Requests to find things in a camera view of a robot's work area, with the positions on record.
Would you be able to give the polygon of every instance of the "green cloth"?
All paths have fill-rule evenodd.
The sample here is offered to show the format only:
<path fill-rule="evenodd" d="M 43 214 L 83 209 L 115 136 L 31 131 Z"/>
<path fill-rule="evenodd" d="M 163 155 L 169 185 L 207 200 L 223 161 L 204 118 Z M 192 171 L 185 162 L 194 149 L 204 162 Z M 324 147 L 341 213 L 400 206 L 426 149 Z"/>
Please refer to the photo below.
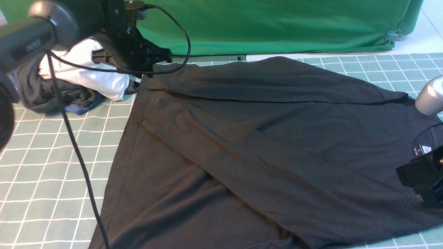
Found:
<path fill-rule="evenodd" d="M 32 0 L 1 0 L 9 22 Z M 145 0 L 186 29 L 192 55 L 375 52 L 392 49 L 389 31 L 412 32 L 423 0 Z M 137 24 L 148 40 L 184 55 L 187 44 L 159 10 Z"/>

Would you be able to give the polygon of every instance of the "black bracket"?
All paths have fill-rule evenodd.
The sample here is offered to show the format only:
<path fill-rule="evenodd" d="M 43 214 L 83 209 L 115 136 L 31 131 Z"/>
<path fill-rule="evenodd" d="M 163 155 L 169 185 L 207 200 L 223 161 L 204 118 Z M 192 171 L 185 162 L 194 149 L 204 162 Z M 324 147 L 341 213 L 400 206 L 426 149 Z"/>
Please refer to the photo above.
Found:
<path fill-rule="evenodd" d="M 423 208 L 443 208 L 443 146 L 396 169 L 401 184 L 414 190 Z"/>
<path fill-rule="evenodd" d="M 108 25 L 94 38 L 103 49 L 92 51 L 91 60 L 120 70 L 153 71 L 159 62 L 172 62 L 170 49 L 161 48 L 143 38 L 137 29 L 137 20 L 146 18 L 145 3 L 138 1 L 108 1 Z M 132 74 L 142 78 L 143 74 Z"/>

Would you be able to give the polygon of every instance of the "t-shirt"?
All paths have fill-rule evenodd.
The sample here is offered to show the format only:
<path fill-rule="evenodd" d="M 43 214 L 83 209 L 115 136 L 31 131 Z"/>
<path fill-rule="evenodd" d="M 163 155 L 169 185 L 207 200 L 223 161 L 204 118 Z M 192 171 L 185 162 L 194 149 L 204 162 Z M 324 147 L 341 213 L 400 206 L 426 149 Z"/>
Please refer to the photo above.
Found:
<path fill-rule="evenodd" d="M 101 217 L 111 245 L 130 249 L 406 235 L 442 224 L 443 211 L 422 209 L 395 169 L 440 137 L 440 119 L 406 93 L 295 60 L 187 65 L 142 81 Z M 96 229 L 89 248 L 101 246 Z"/>

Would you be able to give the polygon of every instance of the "teal mat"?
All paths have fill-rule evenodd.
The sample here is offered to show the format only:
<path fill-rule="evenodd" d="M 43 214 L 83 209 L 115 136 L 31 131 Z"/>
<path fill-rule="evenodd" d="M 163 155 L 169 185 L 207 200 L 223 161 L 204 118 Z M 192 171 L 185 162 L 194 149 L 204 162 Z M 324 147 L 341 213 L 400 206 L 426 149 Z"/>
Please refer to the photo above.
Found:
<path fill-rule="evenodd" d="M 443 74 L 443 53 L 365 55 L 302 60 L 416 97 Z M 200 62 L 201 66 L 229 62 Z M 112 159 L 134 97 L 108 101 L 71 124 L 86 161 L 99 209 Z M 61 116 L 16 105 L 16 130 L 0 154 L 0 249 L 86 249 L 96 225 L 80 165 Z M 443 226 L 355 248 L 443 249 Z"/>

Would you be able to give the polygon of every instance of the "silver cylinder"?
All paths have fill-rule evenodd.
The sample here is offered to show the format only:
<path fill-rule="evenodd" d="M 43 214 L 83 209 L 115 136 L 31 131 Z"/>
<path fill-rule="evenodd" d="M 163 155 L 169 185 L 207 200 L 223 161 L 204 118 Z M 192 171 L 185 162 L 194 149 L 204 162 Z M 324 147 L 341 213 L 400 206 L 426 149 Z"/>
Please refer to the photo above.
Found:
<path fill-rule="evenodd" d="M 416 99 L 416 108 L 425 115 L 443 111 L 443 75 L 430 80 Z"/>
<path fill-rule="evenodd" d="M 28 9 L 28 16 L 48 20 L 57 37 L 54 50 L 68 50 L 99 32 L 105 17 L 96 0 L 38 0 Z"/>

